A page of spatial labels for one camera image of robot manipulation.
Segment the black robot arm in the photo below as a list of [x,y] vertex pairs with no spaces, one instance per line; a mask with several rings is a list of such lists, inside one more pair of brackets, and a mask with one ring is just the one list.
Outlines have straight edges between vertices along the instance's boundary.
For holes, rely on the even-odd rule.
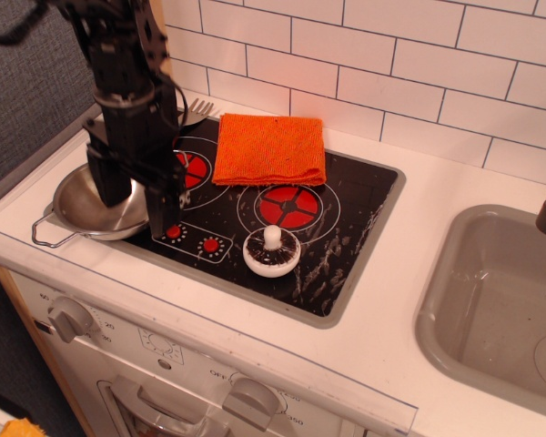
[[151,234],[163,236],[181,220],[189,198],[179,137],[177,86],[161,66],[167,38],[148,1],[54,1],[74,29],[94,78],[101,120],[84,124],[87,162],[108,207],[145,189]]

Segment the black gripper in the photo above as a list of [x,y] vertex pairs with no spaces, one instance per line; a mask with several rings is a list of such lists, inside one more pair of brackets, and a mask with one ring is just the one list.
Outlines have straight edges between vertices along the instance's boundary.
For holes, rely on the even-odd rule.
[[186,198],[186,171],[173,149],[179,135],[175,89],[154,84],[127,99],[97,90],[96,100],[103,118],[87,120],[84,128],[99,197],[112,208],[131,195],[133,180],[142,184],[151,235],[160,238],[180,221]]

